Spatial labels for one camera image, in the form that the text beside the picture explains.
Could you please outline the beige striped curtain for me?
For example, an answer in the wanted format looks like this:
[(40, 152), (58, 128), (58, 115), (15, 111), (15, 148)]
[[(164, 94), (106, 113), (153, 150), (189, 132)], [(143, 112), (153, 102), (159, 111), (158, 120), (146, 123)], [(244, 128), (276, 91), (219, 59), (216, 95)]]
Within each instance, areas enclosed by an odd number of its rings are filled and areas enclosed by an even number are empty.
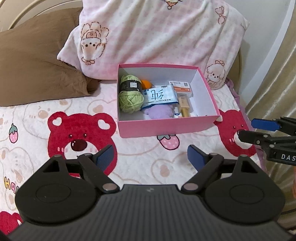
[[(247, 106), (250, 119), (295, 118), (295, 28), (288, 27), (280, 49), (254, 98)], [(283, 190), (283, 214), (295, 213), (295, 167), (270, 162), (263, 157), (263, 168)]]

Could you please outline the brown pillow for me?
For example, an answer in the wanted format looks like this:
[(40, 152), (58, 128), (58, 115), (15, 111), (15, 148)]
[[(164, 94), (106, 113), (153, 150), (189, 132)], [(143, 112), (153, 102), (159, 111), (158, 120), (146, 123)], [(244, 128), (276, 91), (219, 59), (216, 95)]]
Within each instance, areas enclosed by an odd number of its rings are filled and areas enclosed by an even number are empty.
[(80, 12), (53, 11), (1, 32), (1, 106), (84, 97), (97, 90), (98, 80), (57, 59)]

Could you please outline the beige headboard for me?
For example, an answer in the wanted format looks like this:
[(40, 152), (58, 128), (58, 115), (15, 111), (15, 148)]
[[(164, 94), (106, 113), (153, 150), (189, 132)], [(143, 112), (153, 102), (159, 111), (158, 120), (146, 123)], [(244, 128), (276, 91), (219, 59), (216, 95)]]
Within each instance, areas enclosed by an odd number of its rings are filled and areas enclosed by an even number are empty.
[(82, 6), (83, 3), (79, 0), (1, 0), (1, 32), (12, 29), (35, 16)]

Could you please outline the orange slice toy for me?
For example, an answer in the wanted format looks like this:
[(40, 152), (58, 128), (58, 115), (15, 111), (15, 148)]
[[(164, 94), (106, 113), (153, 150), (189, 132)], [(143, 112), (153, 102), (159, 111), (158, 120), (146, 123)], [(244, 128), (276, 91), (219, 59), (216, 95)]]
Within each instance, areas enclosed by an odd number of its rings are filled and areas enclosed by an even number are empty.
[(142, 84), (142, 90), (152, 88), (152, 84), (148, 80), (142, 79), (141, 84)]

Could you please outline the white orange card box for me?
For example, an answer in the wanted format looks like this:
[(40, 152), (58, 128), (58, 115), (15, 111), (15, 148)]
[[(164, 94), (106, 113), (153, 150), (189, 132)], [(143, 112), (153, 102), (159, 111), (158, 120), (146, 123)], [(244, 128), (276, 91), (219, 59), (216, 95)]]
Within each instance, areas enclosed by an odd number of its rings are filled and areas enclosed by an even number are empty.
[(189, 82), (169, 81), (169, 84), (173, 85), (177, 95), (186, 95), (189, 98), (193, 96)]

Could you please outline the red bear bed sheet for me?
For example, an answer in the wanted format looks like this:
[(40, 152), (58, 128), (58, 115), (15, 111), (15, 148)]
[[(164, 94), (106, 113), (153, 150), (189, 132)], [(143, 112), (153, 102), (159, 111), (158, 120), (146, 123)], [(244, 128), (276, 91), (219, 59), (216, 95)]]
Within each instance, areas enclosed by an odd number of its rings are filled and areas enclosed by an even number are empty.
[(117, 123), (117, 85), (102, 81), (90, 97), (42, 101), (1, 108), (1, 231), (9, 234), (22, 219), (15, 193), (50, 157), (74, 159), (114, 145), (114, 158), (102, 163), (119, 185), (183, 184), (196, 173), (187, 148), (234, 158), (260, 159), (253, 145), (240, 142), (238, 129), (250, 129), (233, 83), (213, 91), (221, 119), (195, 133), (121, 138)]

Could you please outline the blue wet wipes pack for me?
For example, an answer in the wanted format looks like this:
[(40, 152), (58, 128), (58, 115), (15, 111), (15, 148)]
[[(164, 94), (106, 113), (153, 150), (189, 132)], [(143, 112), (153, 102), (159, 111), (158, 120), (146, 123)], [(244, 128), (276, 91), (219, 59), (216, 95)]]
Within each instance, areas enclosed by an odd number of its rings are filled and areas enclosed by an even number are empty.
[(156, 86), (142, 91), (144, 102), (141, 109), (150, 108), (158, 104), (177, 104), (178, 97), (173, 85)]

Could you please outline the purple plush toy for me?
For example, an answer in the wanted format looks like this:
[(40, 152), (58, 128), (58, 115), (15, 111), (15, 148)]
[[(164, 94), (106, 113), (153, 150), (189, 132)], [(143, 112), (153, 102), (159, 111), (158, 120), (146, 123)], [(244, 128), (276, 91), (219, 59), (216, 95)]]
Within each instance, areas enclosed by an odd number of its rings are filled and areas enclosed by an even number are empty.
[(143, 109), (142, 112), (152, 120), (173, 118), (174, 106), (170, 104), (157, 104)]

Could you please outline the green yarn ball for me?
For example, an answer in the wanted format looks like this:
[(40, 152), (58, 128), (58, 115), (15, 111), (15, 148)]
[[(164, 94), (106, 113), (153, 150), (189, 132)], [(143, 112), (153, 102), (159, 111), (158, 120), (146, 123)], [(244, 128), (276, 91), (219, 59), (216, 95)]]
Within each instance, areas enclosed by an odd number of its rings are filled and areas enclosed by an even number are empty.
[(119, 108), (124, 113), (139, 111), (144, 103), (142, 82), (134, 75), (122, 76), (119, 85)]

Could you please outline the pink cartoon pillow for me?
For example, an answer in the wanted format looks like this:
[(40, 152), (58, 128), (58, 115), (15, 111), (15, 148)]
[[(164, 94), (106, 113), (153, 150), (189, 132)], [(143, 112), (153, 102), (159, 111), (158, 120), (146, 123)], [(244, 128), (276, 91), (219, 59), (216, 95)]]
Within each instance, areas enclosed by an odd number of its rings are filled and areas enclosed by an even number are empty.
[(115, 79), (119, 64), (197, 66), (215, 90), (248, 26), (225, 1), (84, 1), (57, 58), (101, 80)]

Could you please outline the pink cardboard box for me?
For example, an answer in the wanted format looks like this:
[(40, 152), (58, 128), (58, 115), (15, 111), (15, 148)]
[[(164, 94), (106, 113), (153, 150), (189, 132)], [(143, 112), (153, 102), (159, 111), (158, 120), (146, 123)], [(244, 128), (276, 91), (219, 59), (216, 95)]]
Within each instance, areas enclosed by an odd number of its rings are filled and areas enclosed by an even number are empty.
[(200, 132), (210, 128), (220, 116), (214, 96), (201, 69), (196, 66), (171, 64), (119, 64), (117, 81), (126, 75), (150, 81), (153, 85), (169, 81), (187, 82), (191, 86), (189, 98), (191, 115), (188, 118), (152, 120), (142, 111), (117, 111), (117, 125), (122, 138), (150, 137), (168, 134)]

